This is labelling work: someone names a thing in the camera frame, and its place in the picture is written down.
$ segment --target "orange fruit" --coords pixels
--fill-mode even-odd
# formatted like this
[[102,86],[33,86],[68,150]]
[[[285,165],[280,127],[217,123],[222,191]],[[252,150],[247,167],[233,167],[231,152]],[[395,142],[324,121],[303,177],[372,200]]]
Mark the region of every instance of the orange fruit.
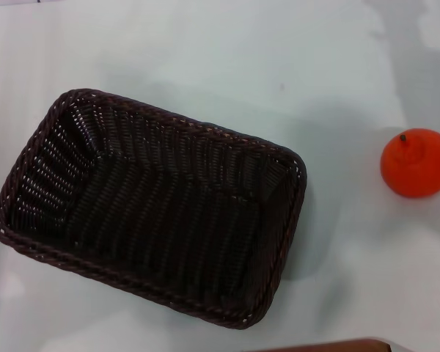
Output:
[[440,191],[440,133],[412,128],[393,138],[381,154],[381,176],[396,193],[427,197]]

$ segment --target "white table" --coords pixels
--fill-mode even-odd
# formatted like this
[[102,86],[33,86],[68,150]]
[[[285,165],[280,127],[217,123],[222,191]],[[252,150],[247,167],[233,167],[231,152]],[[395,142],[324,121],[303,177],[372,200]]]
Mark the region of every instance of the white table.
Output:
[[440,0],[63,0],[0,7],[0,188],[64,91],[91,87],[299,153],[309,188],[266,317],[233,331],[0,244],[0,352],[233,352],[357,337],[440,351],[440,194],[379,156],[440,131]]

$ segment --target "dark brown wicker basket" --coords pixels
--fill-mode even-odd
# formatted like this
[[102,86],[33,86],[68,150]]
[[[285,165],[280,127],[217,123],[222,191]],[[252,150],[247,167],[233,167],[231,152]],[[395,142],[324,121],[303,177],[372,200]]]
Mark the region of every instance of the dark brown wicker basket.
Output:
[[8,175],[0,241],[245,329],[271,305],[306,184],[288,149],[78,89],[49,109]]

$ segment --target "rectangular basket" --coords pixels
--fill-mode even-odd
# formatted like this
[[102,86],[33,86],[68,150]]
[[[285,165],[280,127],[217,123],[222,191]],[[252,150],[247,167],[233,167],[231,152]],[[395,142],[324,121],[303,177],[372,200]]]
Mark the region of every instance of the rectangular basket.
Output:
[[0,241],[245,329],[271,305],[306,184],[286,148],[77,89],[49,109],[8,175]]

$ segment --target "basket rim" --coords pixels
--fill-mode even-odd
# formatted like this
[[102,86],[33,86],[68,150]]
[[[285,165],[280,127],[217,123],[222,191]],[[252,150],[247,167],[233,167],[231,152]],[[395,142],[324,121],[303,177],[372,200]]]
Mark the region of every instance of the basket rim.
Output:
[[[271,264],[271,269],[268,271],[267,279],[263,280],[262,290],[258,292],[258,297],[254,300],[254,306],[248,312],[248,317],[251,317],[251,319],[247,319],[248,321],[243,322],[242,326],[240,325],[241,320],[240,322],[236,320],[227,321],[225,317],[233,318],[233,316],[225,314],[227,313],[225,311],[214,312],[212,309],[206,309],[204,307],[204,304],[198,303],[194,306],[192,302],[189,302],[187,300],[184,300],[180,306],[172,307],[173,309],[179,310],[181,312],[190,312],[191,310],[184,309],[183,306],[191,306],[195,312],[205,313],[205,317],[199,318],[213,323],[218,323],[219,325],[223,325],[226,327],[233,327],[235,329],[246,329],[247,327],[256,323],[264,316],[265,311],[270,305],[275,291],[278,288],[280,276],[282,274],[283,266],[285,264],[285,258],[287,257],[287,252],[292,242],[296,228],[294,214],[299,214],[300,212],[300,208],[304,200],[305,189],[307,186],[307,170],[303,160],[298,154],[296,154],[292,150],[289,150],[286,147],[281,147],[264,139],[231,131],[214,124],[199,122],[180,114],[172,113],[170,111],[163,110],[161,108],[157,108],[146,103],[141,103],[137,100],[120,97],[119,95],[101,92],[95,89],[73,89],[69,92],[62,94],[50,107],[44,120],[39,124],[37,130],[34,132],[33,136],[29,139],[21,154],[18,156],[18,159],[13,165],[10,173],[8,174],[7,179],[2,186],[0,192],[0,219],[6,218],[6,214],[10,209],[11,204],[15,201],[15,196],[19,188],[21,187],[23,176],[26,174],[29,166],[31,165],[33,158],[40,150],[40,146],[47,138],[49,133],[53,130],[55,125],[58,123],[62,112],[66,111],[69,106],[72,106],[80,99],[98,100],[98,98],[104,98],[105,101],[109,101],[110,104],[114,104],[115,106],[117,106],[119,110],[124,109],[133,112],[138,112],[137,110],[139,110],[139,112],[143,112],[144,110],[151,110],[152,112],[155,112],[155,117],[153,117],[152,114],[148,114],[149,116],[147,118],[160,121],[165,125],[175,125],[176,128],[189,131],[189,133],[191,133],[193,136],[202,135],[204,137],[218,139],[221,142],[229,144],[231,146],[248,148],[249,150],[262,153],[267,152],[270,156],[281,159],[280,161],[283,161],[284,157],[289,158],[290,161],[292,161],[296,165],[296,168],[299,169],[301,173],[300,186],[296,188],[296,192],[294,192],[294,195],[291,198],[289,204],[289,209],[291,211],[287,221],[284,223],[284,235],[281,243],[277,246],[275,261]],[[197,132],[191,131],[193,126],[197,128]],[[122,285],[122,277],[115,280],[110,277],[111,274],[109,272],[111,270],[104,268],[101,265],[77,257],[72,253],[60,251],[54,248],[52,245],[44,244],[28,238],[24,235],[21,235],[9,228],[9,226],[1,220],[0,241],[4,244],[11,246],[17,252],[20,251],[16,247],[25,246],[27,247],[26,252],[32,254],[32,257],[34,259],[43,261],[44,263],[50,264],[52,266],[56,266],[57,268],[74,271],[82,276],[86,276],[84,275],[84,272],[86,272],[87,270],[98,270],[104,273],[101,274],[101,276],[106,277],[108,279],[107,281],[114,282],[114,285],[108,285],[114,286],[116,288],[120,288],[117,285]],[[56,261],[56,264],[54,265],[52,263],[48,263],[45,260],[40,260],[39,256],[43,255],[54,259]],[[137,280],[135,277],[131,277],[131,281],[138,281],[138,284],[140,284],[142,287],[150,286],[149,288],[147,288],[147,290],[155,291],[156,294],[161,294],[161,296],[163,297],[168,298],[167,296],[170,296],[169,294],[164,292],[163,288],[149,285],[143,280]],[[263,314],[256,315],[255,313],[264,306],[264,302],[267,298],[269,298],[269,302],[266,302],[267,307],[265,311],[263,312]]]

